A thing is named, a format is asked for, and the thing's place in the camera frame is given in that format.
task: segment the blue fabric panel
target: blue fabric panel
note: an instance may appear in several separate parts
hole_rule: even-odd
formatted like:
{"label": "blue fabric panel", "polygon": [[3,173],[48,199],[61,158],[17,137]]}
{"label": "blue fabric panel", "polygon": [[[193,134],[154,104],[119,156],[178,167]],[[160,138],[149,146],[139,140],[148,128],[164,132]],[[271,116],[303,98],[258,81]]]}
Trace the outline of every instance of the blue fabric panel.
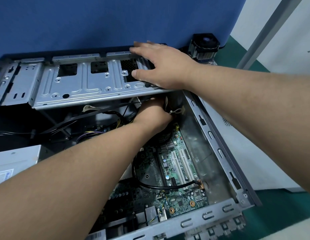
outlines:
{"label": "blue fabric panel", "polygon": [[223,46],[245,0],[0,0],[3,54],[124,46],[180,48],[193,33]]}

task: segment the pci slot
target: pci slot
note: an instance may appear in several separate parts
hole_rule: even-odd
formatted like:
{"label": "pci slot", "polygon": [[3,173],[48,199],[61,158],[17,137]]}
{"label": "pci slot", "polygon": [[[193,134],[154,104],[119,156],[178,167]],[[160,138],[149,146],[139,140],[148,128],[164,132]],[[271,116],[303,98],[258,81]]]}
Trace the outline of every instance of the pci slot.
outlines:
{"label": "pci slot", "polygon": [[174,166],[175,166],[175,170],[176,170],[176,172],[177,172],[177,174],[178,174],[179,182],[180,182],[181,184],[186,184],[186,181],[185,181],[185,178],[184,178],[184,174],[183,174],[183,171],[181,170],[181,166],[179,165],[176,152],[172,152],[172,153],[171,153],[171,156],[172,156],[172,161],[173,161]]}
{"label": "pci slot", "polygon": [[187,162],[187,157],[185,155],[185,152],[183,150],[179,150],[178,154],[179,154],[179,158],[181,160],[181,163],[184,166],[185,173],[187,174],[189,180],[193,181],[194,180],[194,176],[193,176],[192,170],[190,169],[190,166],[189,166],[189,164]]}

